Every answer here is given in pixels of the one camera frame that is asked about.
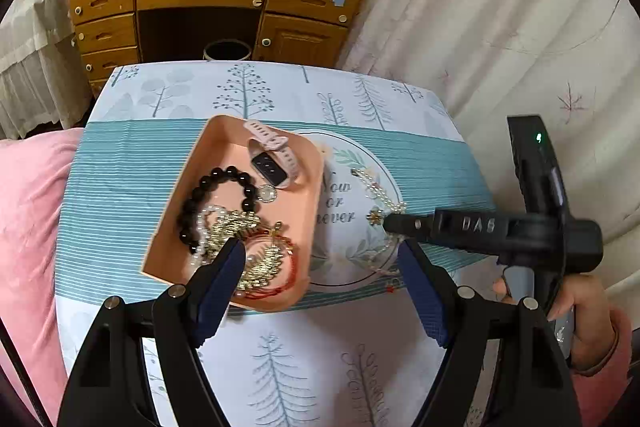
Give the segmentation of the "person right hand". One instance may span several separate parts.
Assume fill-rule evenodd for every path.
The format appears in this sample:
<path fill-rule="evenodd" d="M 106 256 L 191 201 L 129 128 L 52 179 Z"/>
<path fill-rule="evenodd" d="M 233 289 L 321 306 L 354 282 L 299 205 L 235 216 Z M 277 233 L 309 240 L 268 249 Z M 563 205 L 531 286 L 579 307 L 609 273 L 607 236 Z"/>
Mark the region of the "person right hand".
<path fill-rule="evenodd" d="M 617 346 L 618 332 L 600 280 L 590 274 L 564 277 L 548 320 L 554 321 L 575 311 L 575 330 L 570 356 L 580 373 L 596 373 Z"/>

